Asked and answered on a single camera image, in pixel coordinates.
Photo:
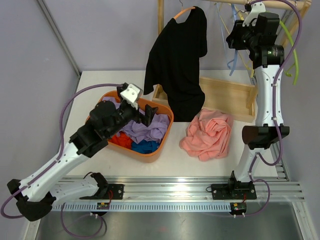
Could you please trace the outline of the purple t shirt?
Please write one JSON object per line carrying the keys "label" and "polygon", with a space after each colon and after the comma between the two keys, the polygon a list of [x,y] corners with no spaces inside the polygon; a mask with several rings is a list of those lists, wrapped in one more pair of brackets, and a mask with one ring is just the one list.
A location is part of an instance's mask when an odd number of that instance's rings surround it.
{"label": "purple t shirt", "polygon": [[142,140],[161,143],[167,133],[169,124],[170,120],[167,114],[155,114],[150,126],[131,120],[123,125],[117,133],[124,132],[137,144]]}

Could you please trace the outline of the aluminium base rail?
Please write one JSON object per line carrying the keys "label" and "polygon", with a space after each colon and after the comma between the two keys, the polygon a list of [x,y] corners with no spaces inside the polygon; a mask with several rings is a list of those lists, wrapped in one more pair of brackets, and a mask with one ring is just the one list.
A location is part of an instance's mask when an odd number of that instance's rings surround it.
{"label": "aluminium base rail", "polygon": [[[109,200],[70,200],[64,205],[65,212],[230,212],[231,203],[241,203],[240,199],[213,200],[210,185],[222,183],[221,177],[107,177],[110,184],[122,184],[122,199],[112,199],[109,208],[102,209],[98,203]],[[270,203],[304,202],[305,197],[298,182],[285,178],[267,177],[270,188]],[[249,203],[262,207],[268,196],[265,183],[257,182],[257,199],[246,197],[247,213]]]}

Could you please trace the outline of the pink t shirt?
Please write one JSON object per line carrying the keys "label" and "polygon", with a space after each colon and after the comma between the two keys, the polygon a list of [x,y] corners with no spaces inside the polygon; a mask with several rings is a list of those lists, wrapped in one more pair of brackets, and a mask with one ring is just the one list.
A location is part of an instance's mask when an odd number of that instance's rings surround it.
{"label": "pink t shirt", "polygon": [[234,119],[231,115],[202,109],[186,129],[179,147],[201,162],[228,156]]}

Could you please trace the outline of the orange clothes hanger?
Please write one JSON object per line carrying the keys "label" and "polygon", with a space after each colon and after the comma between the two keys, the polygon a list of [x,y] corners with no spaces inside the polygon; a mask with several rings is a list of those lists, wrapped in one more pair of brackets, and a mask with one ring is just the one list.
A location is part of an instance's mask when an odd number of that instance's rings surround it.
{"label": "orange clothes hanger", "polygon": [[177,20],[180,16],[182,16],[183,14],[185,14],[186,12],[188,11],[191,11],[191,10],[194,10],[196,7],[195,6],[191,6],[191,7],[187,7],[187,8],[184,8],[184,4],[183,4],[183,1],[182,0],[179,0],[180,4],[181,4],[181,11],[179,13],[177,13],[173,19],[174,20]]}

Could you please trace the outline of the yellow clothes hanger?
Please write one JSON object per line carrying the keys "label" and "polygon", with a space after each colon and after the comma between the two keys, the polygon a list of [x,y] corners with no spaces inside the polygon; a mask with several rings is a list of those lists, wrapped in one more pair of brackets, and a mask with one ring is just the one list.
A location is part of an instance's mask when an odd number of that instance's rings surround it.
{"label": "yellow clothes hanger", "polygon": [[216,8],[216,12],[218,15],[219,20],[219,26],[221,29],[221,32],[224,33],[226,31],[228,34],[230,33],[227,24],[224,21],[224,18],[222,16],[222,8],[224,6],[229,7],[231,10],[231,16],[230,19],[232,20],[232,23],[234,24],[236,20],[244,20],[247,13],[243,9],[239,9],[234,3],[223,3],[223,2],[215,2],[214,6]]}

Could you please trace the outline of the blue t shirt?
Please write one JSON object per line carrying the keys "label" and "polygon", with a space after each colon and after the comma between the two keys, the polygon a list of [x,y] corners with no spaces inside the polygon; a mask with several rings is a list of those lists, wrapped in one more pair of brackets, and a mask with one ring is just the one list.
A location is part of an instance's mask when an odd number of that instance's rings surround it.
{"label": "blue t shirt", "polygon": [[151,154],[155,152],[160,146],[160,143],[156,141],[142,140],[139,143],[132,142],[131,150],[140,154]]}

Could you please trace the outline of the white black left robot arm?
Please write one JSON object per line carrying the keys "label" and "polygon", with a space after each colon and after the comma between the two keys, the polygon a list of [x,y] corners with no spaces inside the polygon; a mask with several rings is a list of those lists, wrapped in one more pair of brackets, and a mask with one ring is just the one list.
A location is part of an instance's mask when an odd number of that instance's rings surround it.
{"label": "white black left robot arm", "polygon": [[30,222],[46,216],[53,207],[81,198],[103,199],[108,195],[109,183],[99,172],[80,181],[58,186],[58,182],[72,169],[92,158],[108,145],[130,121],[149,126],[157,107],[146,105],[144,113],[137,104],[123,100],[119,107],[111,101],[99,102],[89,113],[89,119],[60,150],[37,172],[22,180],[12,179],[7,187],[19,211],[19,218]]}

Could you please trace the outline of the orange plastic basket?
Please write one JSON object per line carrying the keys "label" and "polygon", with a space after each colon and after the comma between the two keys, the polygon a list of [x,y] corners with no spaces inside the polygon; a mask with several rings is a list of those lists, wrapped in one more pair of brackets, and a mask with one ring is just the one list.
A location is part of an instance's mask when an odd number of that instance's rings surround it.
{"label": "orange plastic basket", "polygon": [[138,100],[139,111],[144,114],[145,106],[157,108],[151,124],[130,121],[119,133],[108,140],[111,149],[132,157],[140,162],[152,163],[157,160],[169,136],[174,114],[167,105],[144,98]]}

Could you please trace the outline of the light blue clothes hanger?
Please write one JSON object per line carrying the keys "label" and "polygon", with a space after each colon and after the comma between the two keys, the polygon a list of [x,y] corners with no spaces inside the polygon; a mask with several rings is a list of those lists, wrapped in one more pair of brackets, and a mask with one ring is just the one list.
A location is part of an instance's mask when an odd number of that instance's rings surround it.
{"label": "light blue clothes hanger", "polygon": [[[222,17],[221,14],[221,9],[223,8],[224,5],[229,5],[231,9],[232,16],[230,16],[230,19],[232,19],[232,29],[228,29],[227,24],[224,22],[224,18]],[[221,31],[221,36],[223,38],[223,49],[224,49],[224,55],[225,55],[225,60],[226,60],[226,65],[228,69],[230,70],[229,75],[232,76],[233,73],[235,72],[237,68],[237,61],[238,57],[242,60],[242,63],[244,64],[244,67],[247,69],[248,66],[245,63],[243,56],[239,51],[236,49],[233,40],[235,40],[235,26],[236,26],[236,21],[244,21],[243,14],[245,11],[238,9],[233,3],[217,3],[217,13],[218,17],[220,20],[220,31]],[[234,49],[234,55],[233,59],[228,60],[228,54],[227,54],[227,47],[226,44],[228,44],[229,49]]]}

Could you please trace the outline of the black t shirt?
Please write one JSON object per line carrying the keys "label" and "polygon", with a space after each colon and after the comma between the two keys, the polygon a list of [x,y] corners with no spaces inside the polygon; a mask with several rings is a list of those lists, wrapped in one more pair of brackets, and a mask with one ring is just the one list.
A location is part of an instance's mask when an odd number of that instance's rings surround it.
{"label": "black t shirt", "polygon": [[172,18],[149,52],[143,93],[148,95],[161,85],[176,122],[191,122],[204,105],[200,58],[207,52],[207,18],[198,6],[184,22]]}

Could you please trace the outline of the orange t shirt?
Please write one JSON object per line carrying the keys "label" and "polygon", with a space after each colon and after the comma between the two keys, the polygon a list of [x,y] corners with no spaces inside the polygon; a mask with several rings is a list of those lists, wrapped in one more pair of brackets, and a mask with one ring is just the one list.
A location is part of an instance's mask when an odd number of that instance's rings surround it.
{"label": "orange t shirt", "polygon": [[114,135],[111,139],[109,139],[108,142],[131,150],[133,140],[121,131]]}

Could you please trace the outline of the cream clothes hanger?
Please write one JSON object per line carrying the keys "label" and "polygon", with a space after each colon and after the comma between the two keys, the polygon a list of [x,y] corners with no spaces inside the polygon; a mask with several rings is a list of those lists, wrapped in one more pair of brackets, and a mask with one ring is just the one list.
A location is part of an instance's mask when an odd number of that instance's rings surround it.
{"label": "cream clothes hanger", "polygon": [[254,69],[253,62],[249,58],[249,51],[237,51],[237,58],[241,61],[245,70],[247,70],[249,77],[252,78],[254,76]]}

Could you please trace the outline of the aluminium frame post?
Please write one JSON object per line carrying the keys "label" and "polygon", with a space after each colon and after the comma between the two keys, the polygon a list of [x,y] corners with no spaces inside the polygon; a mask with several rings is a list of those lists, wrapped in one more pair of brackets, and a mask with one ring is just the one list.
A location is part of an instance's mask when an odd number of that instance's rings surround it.
{"label": "aluminium frame post", "polygon": [[50,29],[52,30],[55,38],[57,39],[59,46],[61,50],[63,51],[65,57],[67,58],[69,64],[71,65],[74,73],[76,74],[77,78],[80,79],[82,71],[80,70],[75,58],[73,57],[66,41],[64,40],[64,37],[59,30],[59,27],[54,20],[52,13],[49,9],[49,7],[46,4],[45,0],[35,0],[36,4],[38,5],[40,11],[42,12],[44,18],[46,19]]}
{"label": "aluminium frame post", "polygon": [[281,110],[281,79],[283,71],[277,65],[255,70],[252,82],[257,88],[257,116],[255,126],[261,136],[255,141],[251,151],[265,165],[281,167],[279,178],[288,179],[288,171],[283,161],[283,138],[288,136],[290,128],[284,126]]}

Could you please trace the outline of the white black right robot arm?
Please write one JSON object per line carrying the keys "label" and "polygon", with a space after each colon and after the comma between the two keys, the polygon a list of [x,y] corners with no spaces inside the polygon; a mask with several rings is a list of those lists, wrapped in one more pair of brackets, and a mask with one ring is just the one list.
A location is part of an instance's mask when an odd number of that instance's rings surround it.
{"label": "white black right robot arm", "polygon": [[244,149],[227,183],[210,186],[214,200],[255,200],[253,173],[257,159],[290,133],[281,113],[281,65],[285,54],[283,46],[275,44],[279,23],[276,13],[261,12],[236,20],[226,38],[230,49],[249,51],[258,88],[258,112],[255,125],[242,129]]}

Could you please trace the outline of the right aluminium frame post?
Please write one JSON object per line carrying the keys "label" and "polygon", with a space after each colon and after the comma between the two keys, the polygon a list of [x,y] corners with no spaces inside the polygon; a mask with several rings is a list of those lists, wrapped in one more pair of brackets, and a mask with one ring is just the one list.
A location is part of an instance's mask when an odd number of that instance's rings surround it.
{"label": "right aluminium frame post", "polygon": [[261,136],[255,141],[251,151],[265,165],[281,167],[279,178],[288,179],[288,171],[283,161],[283,138],[288,136],[290,128],[284,126],[281,110],[281,79],[283,71],[277,65],[255,70],[252,82],[257,88],[257,116],[255,126]]}

